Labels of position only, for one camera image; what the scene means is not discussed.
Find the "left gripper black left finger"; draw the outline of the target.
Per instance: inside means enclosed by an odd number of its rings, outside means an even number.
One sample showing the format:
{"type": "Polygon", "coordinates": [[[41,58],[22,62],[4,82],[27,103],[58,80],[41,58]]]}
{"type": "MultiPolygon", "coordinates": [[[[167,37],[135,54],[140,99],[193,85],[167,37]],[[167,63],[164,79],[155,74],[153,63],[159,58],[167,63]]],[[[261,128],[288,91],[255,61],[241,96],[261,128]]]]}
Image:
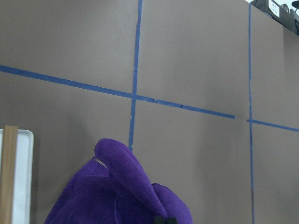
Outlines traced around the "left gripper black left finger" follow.
{"type": "Polygon", "coordinates": [[[155,224],[165,224],[164,217],[155,217],[155,224]]]}

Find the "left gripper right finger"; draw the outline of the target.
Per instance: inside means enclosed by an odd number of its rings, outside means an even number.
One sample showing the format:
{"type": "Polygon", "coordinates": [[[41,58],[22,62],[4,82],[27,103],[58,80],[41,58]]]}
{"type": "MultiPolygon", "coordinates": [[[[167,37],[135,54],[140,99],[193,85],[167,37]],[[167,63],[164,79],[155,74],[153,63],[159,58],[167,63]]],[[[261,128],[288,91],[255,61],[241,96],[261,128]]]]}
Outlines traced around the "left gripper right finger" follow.
{"type": "Polygon", "coordinates": [[[176,224],[176,218],[175,217],[168,217],[167,218],[167,224],[176,224]]]}

